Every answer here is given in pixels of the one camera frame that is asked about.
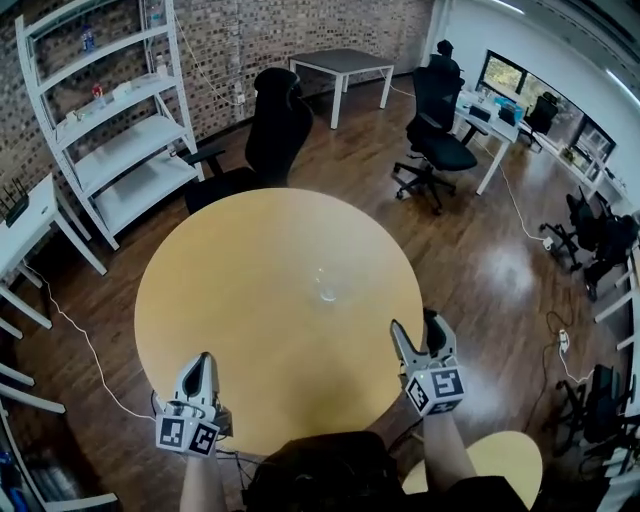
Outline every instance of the white wall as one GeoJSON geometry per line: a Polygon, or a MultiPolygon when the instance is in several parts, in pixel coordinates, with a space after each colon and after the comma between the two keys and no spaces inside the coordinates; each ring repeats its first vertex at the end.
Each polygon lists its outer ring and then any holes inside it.
{"type": "Polygon", "coordinates": [[[492,50],[519,64],[598,123],[616,142],[608,167],[627,185],[629,199],[640,208],[640,110],[603,70],[578,55],[526,16],[471,0],[457,0],[446,37],[463,70],[465,87],[474,88],[492,50]]]}

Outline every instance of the round table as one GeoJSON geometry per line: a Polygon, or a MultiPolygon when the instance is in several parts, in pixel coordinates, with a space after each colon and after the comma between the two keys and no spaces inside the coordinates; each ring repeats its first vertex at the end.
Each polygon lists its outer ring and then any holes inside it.
{"type": "MultiPolygon", "coordinates": [[[[467,448],[478,476],[503,476],[531,509],[542,482],[542,456],[536,443],[522,432],[497,432],[467,448]]],[[[425,492],[424,461],[407,475],[402,489],[407,494],[425,492]]]]}
{"type": "Polygon", "coordinates": [[[210,352],[233,416],[225,447],[267,455],[387,410],[401,392],[394,318],[419,346],[418,283],[379,224],[330,196],[264,189],[207,206],[164,240],[140,283],[135,336],[164,400],[210,352]]]}

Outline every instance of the window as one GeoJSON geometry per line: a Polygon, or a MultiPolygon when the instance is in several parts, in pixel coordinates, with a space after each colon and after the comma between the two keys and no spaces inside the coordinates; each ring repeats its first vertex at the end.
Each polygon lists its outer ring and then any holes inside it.
{"type": "Polygon", "coordinates": [[[490,89],[500,93],[500,89],[506,88],[512,92],[520,92],[522,82],[525,79],[525,71],[498,54],[488,52],[484,63],[482,81],[490,89]]]}
{"type": "Polygon", "coordinates": [[[550,92],[558,98],[558,114],[547,140],[558,149],[569,146],[576,153],[576,165],[586,169],[593,158],[606,159],[615,142],[582,110],[558,91],[529,73],[522,66],[492,51],[487,52],[476,90],[493,91],[511,99],[529,112],[535,108],[538,96],[550,92]]]}

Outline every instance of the brick wall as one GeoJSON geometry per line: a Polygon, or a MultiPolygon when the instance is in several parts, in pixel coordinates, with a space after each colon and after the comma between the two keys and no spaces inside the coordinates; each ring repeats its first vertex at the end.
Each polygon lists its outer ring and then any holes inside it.
{"type": "MultiPolygon", "coordinates": [[[[35,185],[57,165],[40,133],[18,63],[14,19],[23,13],[32,23],[66,3],[64,0],[23,0],[0,16],[0,185],[20,177],[35,185]]],[[[286,66],[290,55],[335,47],[350,47],[393,59],[396,73],[408,71],[420,59],[433,0],[175,0],[176,14],[203,70],[226,99],[236,83],[247,103],[233,106],[221,100],[196,69],[180,33],[182,72],[196,139],[201,140],[251,116],[253,80],[270,66],[286,66]]],[[[97,45],[140,29],[134,0],[119,0],[56,30],[38,44],[43,70],[59,69],[81,52],[83,23],[92,25],[97,45]]],[[[154,53],[168,53],[166,39],[154,42],[154,53]]],[[[91,100],[99,82],[105,92],[145,72],[142,45],[98,61],[54,87],[53,112],[62,119],[70,109],[91,100]]],[[[326,75],[302,70],[304,94],[330,89],[326,75]]],[[[354,77],[359,81],[375,75],[354,77]]],[[[177,99],[165,93],[179,119],[177,99]]],[[[153,113],[144,102],[104,123],[72,147],[79,158],[113,135],[153,113]]],[[[58,182],[73,199],[64,178],[58,182]]]]}

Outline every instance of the office chair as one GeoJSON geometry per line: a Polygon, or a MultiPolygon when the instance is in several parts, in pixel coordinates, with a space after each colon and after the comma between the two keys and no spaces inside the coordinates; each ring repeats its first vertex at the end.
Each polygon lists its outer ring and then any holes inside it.
{"type": "Polygon", "coordinates": [[[562,224],[541,224],[540,232],[545,229],[550,229],[562,242],[557,247],[554,247],[555,255],[559,254],[560,249],[567,248],[569,256],[571,257],[572,265],[569,268],[570,272],[575,272],[582,268],[582,263],[576,260],[576,253],[578,252],[578,245],[589,252],[594,252],[598,247],[598,244],[603,238],[603,229],[606,219],[611,217],[612,213],[608,203],[596,196],[600,201],[603,213],[600,217],[596,218],[593,214],[593,210],[589,206],[587,199],[584,197],[582,188],[580,188],[580,199],[575,198],[571,194],[567,194],[567,205],[569,206],[569,220],[571,225],[576,229],[568,233],[562,224]],[[578,245],[575,244],[573,238],[578,238],[578,245]]]}
{"type": "Polygon", "coordinates": [[[540,146],[540,150],[542,150],[542,146],[534,134],[540,133],[542,135],[546,135],[549,133],[551,125],[553,124],[553,118],[558,113],[557,104],[558,99],[549,92],[545,92],[542,96],[538,96],[536,107],[533,109],[531,114],[524,118],[525,123],[529,125],[531,130],[529,132],[524,128],[520,128],[518,130],[523,135],[529,137],[529,147],[531,147],[535,142],[540,146]]]}
{"type": "Polygon", "coordinates": [[[629,392],[622,391],[620,374],[613,368],[597,364],[593,370],[591,391],[585,403],[586,384],[580,384],[575,390],[566,380],[556,384],[557,390],[567,391],[570,411],[555,420],[547,421],[543,430],[562,424],[569,425],[567,439],[554,449],[554,457],[560,457],[574,446],[574,437],[583,432],[584,439],[591,444],[602,443],[617,435],[624,425],[624,418],[618,415],[619,408],[629,398],[629,392]]]}
{"type": "Polygon", "coordinates": [[[258,99],[245,148],[250,168],[223,172],[217,157],[224,150],[213,146],[184,159],[189,165],[206,160],[214,175],[187,185],[185,201],[190,214],[234,194],[287,186],[291,165],[313,124],[313,112],[300,98],[299,82],[295,73],[280,68],[265,69],[256,77],[258,99]]]}
{"type": "Polygon", "coordinates": [[[456,62],[442,55],[432,55],[428,67],[420,67],[413,72],[416,115],[407,126],[407,138],[411,142],[411,150],[422,154],[421,157],[411,158],[423,158],[427,165],[419,169],[396,162],[393,167],[394,179],[401,185],[396,197],[402,199],[405,190],[426,185],[438,205],[433,209],[436,215],[442,213],[436,185],[448,188],[450,195],[454,195],[456,187],[434,176],[434,168],[439,171],[463,171],[478,163],[473,153],[449,134],[453,127],[456,100],[463,84],[456,62]],[[417,177],[405,183],[395,176],[400,169],[412,172],[417,177]]]}

